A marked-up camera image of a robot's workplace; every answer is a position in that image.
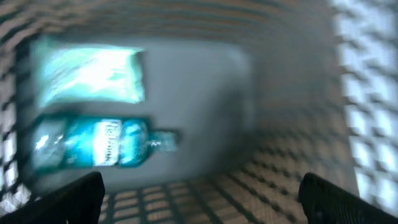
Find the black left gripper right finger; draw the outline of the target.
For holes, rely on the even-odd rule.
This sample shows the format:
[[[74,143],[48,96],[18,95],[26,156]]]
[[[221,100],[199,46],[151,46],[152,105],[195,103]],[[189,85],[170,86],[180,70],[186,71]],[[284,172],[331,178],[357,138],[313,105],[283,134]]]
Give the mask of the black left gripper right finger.
[[[310,172],[298,200],[308,224],[397,224],[396,217]]]

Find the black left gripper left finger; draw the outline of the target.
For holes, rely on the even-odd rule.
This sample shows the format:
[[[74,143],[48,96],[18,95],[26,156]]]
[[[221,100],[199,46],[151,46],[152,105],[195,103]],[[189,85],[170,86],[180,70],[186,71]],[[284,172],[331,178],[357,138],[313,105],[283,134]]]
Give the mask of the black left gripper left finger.
[[[105,195],[94,171],[1,218],[1,224],[97,224]]]

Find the teal mouthwash bottle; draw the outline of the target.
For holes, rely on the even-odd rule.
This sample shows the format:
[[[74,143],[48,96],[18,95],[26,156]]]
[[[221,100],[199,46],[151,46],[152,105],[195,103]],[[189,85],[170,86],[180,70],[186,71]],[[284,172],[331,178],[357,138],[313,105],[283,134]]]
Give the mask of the teal mouthwash bottle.
[[[153,153],[178,149],[178,133],[151,129],[142,118],[44,116],[32,133],[31,166],[38,172],[140,166]]]

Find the light green tissue pack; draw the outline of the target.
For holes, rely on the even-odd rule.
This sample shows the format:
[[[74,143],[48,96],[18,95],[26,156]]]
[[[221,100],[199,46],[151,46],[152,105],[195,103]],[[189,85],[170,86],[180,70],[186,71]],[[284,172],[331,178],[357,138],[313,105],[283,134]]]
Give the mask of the light green tissue pack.
[[[77,44],[53,39],[30,46],[36,103],[145,100],[142,48]]]

